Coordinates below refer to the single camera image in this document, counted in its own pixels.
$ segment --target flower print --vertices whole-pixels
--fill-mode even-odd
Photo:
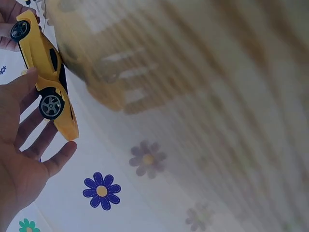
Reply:
[[[149,145],[148,141],[142,141],[140,146],[135,146],[131,149],[132,155],[135,157],[129,160],[132,167],[138,167],[136,174],[143,176],[146,173],[150,179],[154,179],[156,172],[163,172],[164,166],[161,161],[167,158],[164,152],[159,152],[160,146],[158,143]]]
[[[115,195],[119,193],[121,187],[119,185],[112,185],[114,177],[112,175],[107,175],[103,179],[101,173],[94,173],[93,179],[87,178],[84,183],[89,189],[83,191],[85,197],[92,197],[90,205],[94,208],[101,204],[104,210],[111,209],[111,203],[119,204],[120,199]]]
[[[38,228],[35,228],[35,222],[31,221],[29,222],[28,219],[24,219],[24,221],[20,221],[19,225],[21,228],[19,229],[19,232],[40,232]]]
[[[3,66],[1,69],[0,69],[0,75],[3,75],[5,73],[5,70],[6,70],[6,66]]]
[[[188,209],[188,218],[185,220],[187,225],[191,225],[191,231],[205,231],[208,224],[211,224],[214,212],[209,209],[207,204],[196,204],[195,209]]]

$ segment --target toy car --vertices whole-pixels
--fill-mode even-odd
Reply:
[[[35,15],[25,11],[17,17],[11,38],[18,43],[27,69],[36,67],[36,89],[42,96],[39,109],[43,117],[53,120],[66,140],[79,137],[78,126],[67,89],[62,59],[52,43],[40,31]]]

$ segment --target yellow flower center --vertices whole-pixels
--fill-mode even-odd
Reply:
[[[107,189],[105,186],[99,186],[97,187],[97,195],[100,197],[105,197],[107,195]]]
[[[146,154],[143,156],[143,162],[146,165],[152,165],[154,161],[155,161],[154,156],[151,154]]]

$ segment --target hand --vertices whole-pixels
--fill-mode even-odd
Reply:
[[[17,22],[16,17],[26,10],[31,10],[35,15],[36,11],[23,6],[16,0],[0,0],[0,49],[19,51],[19,46],[11,40],[11,29]]]
[[[50,121],[37,140],[20,151],[43,117],[37,108],[22,123],[20,115],[37,99],[35,69],[7,85],[0,86],[0,232],[5,231],[19,210],[31,204],[47,180],[57,174],[72,157],[77,145],[66,143],[49,160],[40,163],[43,152],[57,129]]]

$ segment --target car wheel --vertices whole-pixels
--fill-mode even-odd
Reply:
[[[63,108],[64,101],[56,92],[49,92],[42,96],[39,109],[44,118],[55,120],[61,115]]]
[[[17,22],[11,30],[11,39],[18,43],[24,39],[30,32],[30,23],[26,20]]]

